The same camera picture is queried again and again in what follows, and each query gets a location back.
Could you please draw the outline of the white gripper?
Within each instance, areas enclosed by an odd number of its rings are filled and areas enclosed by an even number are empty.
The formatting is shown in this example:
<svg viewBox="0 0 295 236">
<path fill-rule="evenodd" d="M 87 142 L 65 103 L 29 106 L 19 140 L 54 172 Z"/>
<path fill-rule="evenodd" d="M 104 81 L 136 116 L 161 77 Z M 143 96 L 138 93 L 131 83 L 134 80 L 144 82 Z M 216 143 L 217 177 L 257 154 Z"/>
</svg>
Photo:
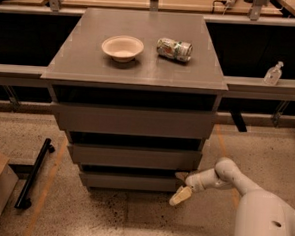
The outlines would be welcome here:
<svg viewBox="0 0 295 236">
<path fill-rule="evenodd" d="M 190 198 L 193 193 L 202 192 L 204 186 L 202 183 L 201 175 L 199 173 L 176 172 L 175 176 L 186 183 L 187 186 L 180 186 L 173 197 L 170 198 L 169 204 L 176 206 Z"/>
</svg>

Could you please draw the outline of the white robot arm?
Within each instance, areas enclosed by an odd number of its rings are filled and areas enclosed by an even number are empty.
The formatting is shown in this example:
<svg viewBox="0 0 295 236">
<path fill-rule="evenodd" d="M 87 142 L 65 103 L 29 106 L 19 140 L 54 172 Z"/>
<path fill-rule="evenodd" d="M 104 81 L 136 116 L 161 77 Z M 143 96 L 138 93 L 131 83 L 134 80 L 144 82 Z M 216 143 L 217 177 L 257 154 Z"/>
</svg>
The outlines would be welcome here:
<svg viewBox="0 0 295 236">
<path fill-rule="evenodd" d="M 235 162 L 220 158 L 206 171 L 177 172 L 183 180 L 169 203 L 175 206 L 193 193 L 234 187 L 241 196 L 233 236 L 295 236 L 295 209 L 244 175 Z"/>
</svg>

